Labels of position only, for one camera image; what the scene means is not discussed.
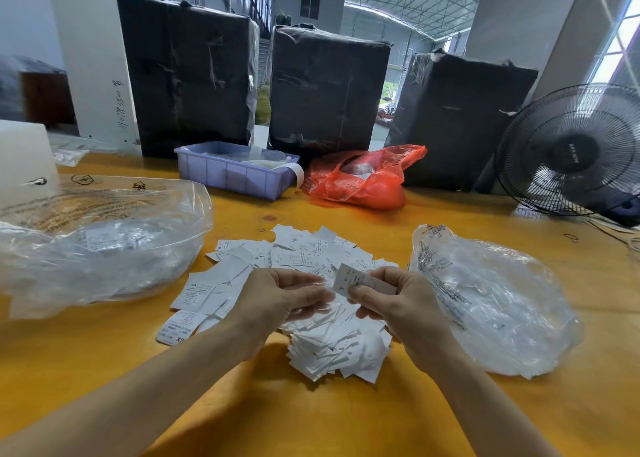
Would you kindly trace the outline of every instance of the purple plastic crate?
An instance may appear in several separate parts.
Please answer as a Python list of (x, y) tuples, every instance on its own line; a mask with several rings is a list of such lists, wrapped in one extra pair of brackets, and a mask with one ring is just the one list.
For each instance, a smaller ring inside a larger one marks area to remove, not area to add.
[[(287, 167), (271, 170), (217, 156), (242, 152), (248, 154), (249, 151), (251, 151), (250, 146), (220, 141), (185, 145), (174, 150), (178, 154), (181, 179), (275, 201), (288, 186), (295, 182), (296, 174), (293, 170)], [(276, 155), (272, 150), (262, 151), (266, 160), (269, 160), (270, 152)], [(291, 155), (292, 162), (299, 160), (298, 155)]]

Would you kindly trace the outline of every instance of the left hand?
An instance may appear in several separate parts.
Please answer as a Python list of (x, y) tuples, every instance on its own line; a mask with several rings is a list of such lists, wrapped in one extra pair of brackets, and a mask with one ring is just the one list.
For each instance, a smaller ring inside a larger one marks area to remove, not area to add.
[(251, 272), (236, 305), (225, 318), (239, 322), (250, 332), (249, 359), (258, 354), (269, 334), (286, 320), (311, 317), (316, 309), (335, 298), (332, 291), (317, 285), (295, 288), (318, 282), (324, 279), (296, 270), (258, 268)]

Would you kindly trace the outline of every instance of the wooden table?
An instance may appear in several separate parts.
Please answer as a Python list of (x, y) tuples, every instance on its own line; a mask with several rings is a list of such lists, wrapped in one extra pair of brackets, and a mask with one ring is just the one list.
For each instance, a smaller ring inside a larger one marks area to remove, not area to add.
[[(100, 154), (60, 170), (177, 177), (174, 162)], [(325, 225), (375, 258), (405, 266), (415, 227), (444, 223), (460, 236), (537, 257), (561, 277), (584, 323), (584, 342), (553, 374), (495, 380), (565, 456), (640, 455), (640, 265), (624, 244), (581, 223), (510, 216), (515, 204), (495, 196), (412, 191), (395, 212), (313, 200), (293, 188), (273, 203), (214, 189), (211, 197), (215, 226), (203, 253), (220, 238), (272, 241), (277, 223)], [(202, 254), (191, 270), (211, 266)], [(0, 437), (165, 351), (154, 337), (186, 278), (150, 299), (0, 324)], [(375, 386), (340, 376), (311, 383), (288, 364), (286, 344), (272, 335), (254, 360), (213, 386), (145, 455), (473, 455), (436, 385), (396, 341)]]

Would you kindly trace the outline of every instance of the red plastic bag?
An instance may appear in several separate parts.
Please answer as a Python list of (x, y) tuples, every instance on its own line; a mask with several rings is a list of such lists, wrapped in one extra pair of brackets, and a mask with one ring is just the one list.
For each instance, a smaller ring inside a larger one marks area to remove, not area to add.
[(406, 198), (403, 171), (425, 156), (420, 145), (396, 145), (375, 152), (350, 150), (314, 159), (302, 190), (309, 196), (371, 207), (397, 209)]

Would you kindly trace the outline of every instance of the black box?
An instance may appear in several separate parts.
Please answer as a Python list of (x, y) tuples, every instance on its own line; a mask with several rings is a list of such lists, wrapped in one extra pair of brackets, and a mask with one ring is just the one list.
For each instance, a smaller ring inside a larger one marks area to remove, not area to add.
[(390, 44), (284, 25), (272, 41), (271, 146), (300, 155), (303, 165), (368, 150)]
[(142, 154), (182, 145), (247, 145), (257, 102), (258, 26), (168, 0), (118, 0)]
[(404, 185), (470, 191), (537, 77), (443, 50), (414, 54), (387, 144), (424, 145), (427, 155), (405, 170)]

